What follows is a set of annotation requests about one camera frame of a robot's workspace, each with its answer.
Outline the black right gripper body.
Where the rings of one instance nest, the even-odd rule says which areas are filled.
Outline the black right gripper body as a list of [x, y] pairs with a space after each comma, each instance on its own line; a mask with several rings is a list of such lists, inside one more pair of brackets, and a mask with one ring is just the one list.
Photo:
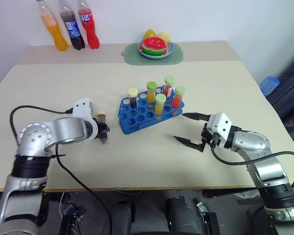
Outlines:
[[209, 145], [210, 147], [215, 148], [216, 146], [219, 145], [220, 143], [220, 136], [218, 133], [213, 133], [211, 134], [208, 130], [207, 130], [207, 123], [204, 125], [202, 133], [201, 133], [201, 145], [202, 148], [204, 148], [206, 145]]

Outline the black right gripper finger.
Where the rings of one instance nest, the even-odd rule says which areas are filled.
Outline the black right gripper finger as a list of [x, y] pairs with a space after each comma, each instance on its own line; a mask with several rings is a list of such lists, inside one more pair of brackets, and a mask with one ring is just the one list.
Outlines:
[[199, 144], [195, 144], [193, 142], [191, 142], [189, 139], [186, 138], [182, 138], [182, 137], [177, 137], [174, 136], [174, 138], [179, 141], [181, 144], [183, 144], [186, 147], [190, 147], [192, 149], [198, 150], [200, 152], [203, 152], [205, 145], [206, 145], [206, 140], [203, 140], [202, 143]]
[[210, 118], [210, 115], [205, 115], [201, 113], [183, 113], [182, 116], [193, 120], [203, 120], [205, 122], [208, 122]]

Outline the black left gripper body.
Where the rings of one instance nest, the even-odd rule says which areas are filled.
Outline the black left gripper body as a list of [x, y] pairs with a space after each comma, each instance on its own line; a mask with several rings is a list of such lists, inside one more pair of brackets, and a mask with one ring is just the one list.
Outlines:
[[105, 122], [102, 119], [93, 118], [98, 126], [98, 133], [96, 135], [96, 139], [100, 139], [101, 141], [105, 140]]

